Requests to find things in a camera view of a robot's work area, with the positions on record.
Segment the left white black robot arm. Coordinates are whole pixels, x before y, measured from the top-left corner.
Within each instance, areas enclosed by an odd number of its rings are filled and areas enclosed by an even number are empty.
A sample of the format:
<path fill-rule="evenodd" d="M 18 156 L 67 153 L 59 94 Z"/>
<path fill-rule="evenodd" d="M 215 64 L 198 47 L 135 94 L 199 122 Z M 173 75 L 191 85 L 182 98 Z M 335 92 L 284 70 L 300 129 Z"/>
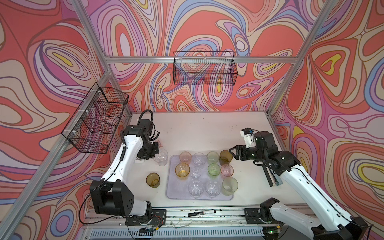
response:
<path fill-rule="evenodd" d="M 100 215 L 145 216 L 151 208 L 150 202 L 137 200 L 127 183 L 130 168 L 136 160 L 153 159 L 159 153 L 154 142 L 153 119 L 139 119 L 121 132 L 122 145 L 108 171 L 101 180 L 90 186 L 94 210 Z"/>

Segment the pale green frosted large cup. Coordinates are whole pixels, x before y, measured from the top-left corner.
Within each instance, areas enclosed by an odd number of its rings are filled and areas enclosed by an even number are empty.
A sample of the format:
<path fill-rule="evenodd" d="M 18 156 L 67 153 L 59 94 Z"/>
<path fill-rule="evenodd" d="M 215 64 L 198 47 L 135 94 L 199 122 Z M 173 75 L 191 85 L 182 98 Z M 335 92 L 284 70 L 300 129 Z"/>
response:
<path fill-rule="evenodd" d="M 222 182 L 222 194 L 230 196 L 234 194 L 239 188 L 238 181 L 233 177 L 226 177 Z"/>

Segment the peach transparent cup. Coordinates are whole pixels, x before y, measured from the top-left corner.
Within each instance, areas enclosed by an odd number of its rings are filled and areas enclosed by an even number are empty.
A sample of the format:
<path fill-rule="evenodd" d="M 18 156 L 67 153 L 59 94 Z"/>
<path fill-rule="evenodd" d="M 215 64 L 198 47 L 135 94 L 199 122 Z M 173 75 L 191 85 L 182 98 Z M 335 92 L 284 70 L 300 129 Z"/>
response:
<path fill-rule="evenodd" d="M 184 151 L 179 155 L 179 159 L 180 159 L 181 163 L 185 163 L 185 164 L 189 165 L 192 161 L 192 155 L 190 152 Z"/>

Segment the bright green cup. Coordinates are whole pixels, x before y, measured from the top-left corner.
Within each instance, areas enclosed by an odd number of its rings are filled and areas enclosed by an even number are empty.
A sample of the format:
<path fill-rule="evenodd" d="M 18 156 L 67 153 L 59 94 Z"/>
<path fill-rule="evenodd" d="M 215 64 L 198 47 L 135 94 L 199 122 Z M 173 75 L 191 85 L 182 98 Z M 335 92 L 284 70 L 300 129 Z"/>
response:
<path fill-rule="evenodd" d="M 219 166 L 218 164 L 216 163 L 212 163 L 212 164 L 209 164 L 208 168 L 207 168 L 207 171 L 208 171 L 208 176 L 211 178 L 211 179 L 215 179 L 217 178 L 220 173 L 221 173 L 221 166 Z"/>

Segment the pink transparent cup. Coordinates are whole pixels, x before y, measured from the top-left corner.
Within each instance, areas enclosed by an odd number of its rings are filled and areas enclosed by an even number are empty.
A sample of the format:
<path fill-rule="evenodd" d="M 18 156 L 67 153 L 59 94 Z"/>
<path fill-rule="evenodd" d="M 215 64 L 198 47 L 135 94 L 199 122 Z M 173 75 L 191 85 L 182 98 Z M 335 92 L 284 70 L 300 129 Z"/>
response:
<path fill-rule="evenodd" d="M 223 178 L 232 177 L 234 174 L 234 168 L 229 164 L 221 166 L 221 175 Z"/>

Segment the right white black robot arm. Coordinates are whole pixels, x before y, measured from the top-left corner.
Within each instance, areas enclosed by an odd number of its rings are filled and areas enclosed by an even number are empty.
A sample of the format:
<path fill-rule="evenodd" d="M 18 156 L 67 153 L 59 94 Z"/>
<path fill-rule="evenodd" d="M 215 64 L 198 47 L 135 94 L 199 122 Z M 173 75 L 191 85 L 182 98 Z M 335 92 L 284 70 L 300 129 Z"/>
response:
<path fill-rule="evenodd" d="M 316 215 L 312 218 L 276 198 L 269 198 L 260 204 L 255 218 L 266 224 L 283 222 L 312 240 L 361 240 L 370 234 L 371 226 L 362 217 L 353 217 L 344 210 L 321 189 L 291 152 L 278 149 L 272 133 L 245 128 L 241 136 L 245 144 L 233 147 L 236 151 L 233 157 L 272 170 Z"/>

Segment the dark olive textured cup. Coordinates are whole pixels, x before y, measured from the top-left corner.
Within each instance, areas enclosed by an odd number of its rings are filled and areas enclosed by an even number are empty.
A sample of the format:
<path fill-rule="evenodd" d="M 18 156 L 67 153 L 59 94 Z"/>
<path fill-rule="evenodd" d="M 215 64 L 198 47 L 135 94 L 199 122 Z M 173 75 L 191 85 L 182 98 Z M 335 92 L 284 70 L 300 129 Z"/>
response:
<path fill-rule="evenodd" d="M 221 151 L 219 157 L 220 157 L 219 162 L 221 166 L 229 165 L 233 160 L 233 155 L 228 150 Z"/>

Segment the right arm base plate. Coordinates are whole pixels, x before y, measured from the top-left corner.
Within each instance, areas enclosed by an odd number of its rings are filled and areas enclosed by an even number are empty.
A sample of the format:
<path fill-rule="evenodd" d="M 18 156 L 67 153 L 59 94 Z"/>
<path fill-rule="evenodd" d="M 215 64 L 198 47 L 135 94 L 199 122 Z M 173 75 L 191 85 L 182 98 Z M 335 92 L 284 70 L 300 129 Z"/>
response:
<path fill-rule="evenodd" d="M 283 222 L 274 219 L 270 209 L 267 208 L 245 208 L 243 217 L 246 218 L 247 224 L 284 225 Z"/>

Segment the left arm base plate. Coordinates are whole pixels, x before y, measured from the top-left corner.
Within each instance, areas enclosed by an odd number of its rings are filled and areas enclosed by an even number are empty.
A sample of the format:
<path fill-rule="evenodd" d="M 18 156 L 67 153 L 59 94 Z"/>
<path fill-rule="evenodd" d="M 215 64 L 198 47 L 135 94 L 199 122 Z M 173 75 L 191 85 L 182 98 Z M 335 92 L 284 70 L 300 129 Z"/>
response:
<path fill-rule="evenodd" d="M 147 210 L 143 216 L 128 216 L 125 225 L 131 226 L 152 226 L 161 227 L 166 223 L 167 210 L 166 209 L 152 209 Z"/>

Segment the small clear cup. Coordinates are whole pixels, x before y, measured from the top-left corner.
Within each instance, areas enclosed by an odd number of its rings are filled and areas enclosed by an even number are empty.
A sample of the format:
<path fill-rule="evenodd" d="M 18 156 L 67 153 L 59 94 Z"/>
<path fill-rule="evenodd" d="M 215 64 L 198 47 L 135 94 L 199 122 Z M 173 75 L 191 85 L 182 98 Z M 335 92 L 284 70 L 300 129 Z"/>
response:
<path fill-rule="evenodd" d="M 191 169 L 191 172 L 190 172 L 190 175 L 193 179 L 198 179 L 201 177 L 202 175 L 202 172 L 201 172 L 201 169 L 200 168 L 192 168 Z"/>

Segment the yellow transparent cup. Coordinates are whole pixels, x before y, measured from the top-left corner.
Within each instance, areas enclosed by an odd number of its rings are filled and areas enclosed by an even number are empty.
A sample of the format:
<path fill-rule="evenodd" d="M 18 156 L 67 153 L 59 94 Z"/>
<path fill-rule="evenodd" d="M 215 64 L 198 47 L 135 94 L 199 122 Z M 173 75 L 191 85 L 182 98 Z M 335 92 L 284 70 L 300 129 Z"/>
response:
<path fill-rule="evenodd" d="M 186 163 L 179 163 L 175 167 L 175 174 L 180 180 L 186 180 L 190 174 L 190 166 Z"/>

